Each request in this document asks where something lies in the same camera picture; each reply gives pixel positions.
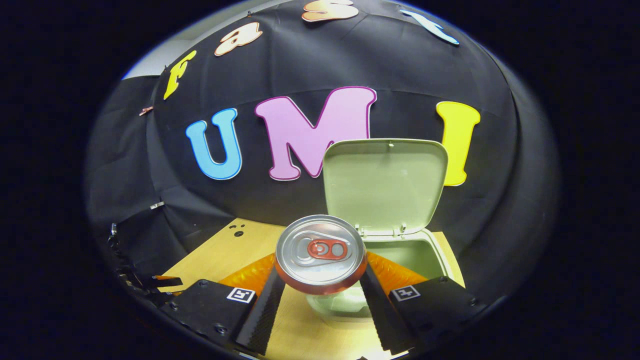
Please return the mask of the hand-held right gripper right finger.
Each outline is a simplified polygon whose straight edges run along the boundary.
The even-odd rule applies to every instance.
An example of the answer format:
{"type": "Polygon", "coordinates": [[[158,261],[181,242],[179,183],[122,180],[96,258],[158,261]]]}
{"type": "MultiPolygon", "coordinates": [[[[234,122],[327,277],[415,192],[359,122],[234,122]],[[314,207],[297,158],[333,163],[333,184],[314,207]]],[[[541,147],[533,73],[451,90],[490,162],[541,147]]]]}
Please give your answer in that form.
{"type": "Polygon", "coordinates": [[[384,350],[425,353],[473,324],[483,302],[448,276],[427,279],[368,251],[360,278],[384,350]]]}

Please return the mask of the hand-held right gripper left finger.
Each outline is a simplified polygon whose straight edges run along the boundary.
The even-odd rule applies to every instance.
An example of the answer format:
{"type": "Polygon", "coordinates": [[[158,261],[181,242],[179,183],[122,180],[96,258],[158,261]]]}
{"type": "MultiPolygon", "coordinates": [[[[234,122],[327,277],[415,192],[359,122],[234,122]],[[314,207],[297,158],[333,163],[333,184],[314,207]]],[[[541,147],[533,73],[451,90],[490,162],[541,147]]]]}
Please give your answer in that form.
{"type": "Polygon", "coordinates": [[[265,355],[284,289],[272,253],[218,282],[195,281],[160,310],[218,347],[265,355]]]}

